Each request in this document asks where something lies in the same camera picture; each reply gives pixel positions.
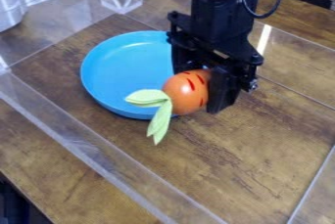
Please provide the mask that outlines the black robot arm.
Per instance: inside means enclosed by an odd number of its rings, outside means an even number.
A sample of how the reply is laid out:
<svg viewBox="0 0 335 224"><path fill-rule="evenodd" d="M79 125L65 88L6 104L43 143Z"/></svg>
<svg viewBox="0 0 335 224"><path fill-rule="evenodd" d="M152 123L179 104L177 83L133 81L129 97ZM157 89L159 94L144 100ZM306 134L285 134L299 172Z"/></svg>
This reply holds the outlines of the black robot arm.
<svg viewBox="0 0 335 224"><path fill-rule="evenodd" d="M192 12L168 14L173 70L208 67L209 113L222 112L258 87L263 57L250 43L258 0L192 0Z"/></svg>

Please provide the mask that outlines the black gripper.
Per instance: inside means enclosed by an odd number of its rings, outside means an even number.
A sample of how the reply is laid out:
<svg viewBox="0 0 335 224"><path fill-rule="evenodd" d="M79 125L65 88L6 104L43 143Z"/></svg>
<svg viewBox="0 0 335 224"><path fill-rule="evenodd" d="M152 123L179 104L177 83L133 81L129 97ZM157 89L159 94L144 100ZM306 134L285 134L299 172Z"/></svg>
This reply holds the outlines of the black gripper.
<svg viewBox="0 0 335 224"><path fill-rule="evenodd" d="M250 43L258 0L192 0L192 12L168 14L175 73L219 66L211 71L207 111L231 107L242 88L256 87L263 57Z"/></svg>

